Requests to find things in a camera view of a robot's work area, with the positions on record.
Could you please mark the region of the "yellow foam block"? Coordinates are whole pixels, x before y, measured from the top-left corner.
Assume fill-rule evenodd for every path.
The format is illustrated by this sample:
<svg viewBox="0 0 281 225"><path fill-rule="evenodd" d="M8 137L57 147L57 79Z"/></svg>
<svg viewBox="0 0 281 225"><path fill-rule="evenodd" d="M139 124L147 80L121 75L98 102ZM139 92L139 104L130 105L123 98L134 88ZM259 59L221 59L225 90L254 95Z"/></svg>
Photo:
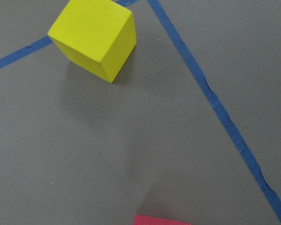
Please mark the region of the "yellow foam block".
<svg viewBox="0 0 281 225"><path fill-rule="evenodd" d="M132 12L111 0L71 0L48 36L73 63L112 83L136 45Z"/></svg>

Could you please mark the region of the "red foam block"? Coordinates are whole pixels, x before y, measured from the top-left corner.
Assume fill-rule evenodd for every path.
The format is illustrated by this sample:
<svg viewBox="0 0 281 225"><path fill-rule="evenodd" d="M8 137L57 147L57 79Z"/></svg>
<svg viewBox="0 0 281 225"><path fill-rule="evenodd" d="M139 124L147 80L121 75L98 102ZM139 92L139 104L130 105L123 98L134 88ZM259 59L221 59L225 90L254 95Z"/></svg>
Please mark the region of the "red foam block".
<svg viewBox="0 0 281 225"><path fill-rule="evenodd" d="M144 215L135 215L133 225L191 225L186 222L168 220Z"/></svg>

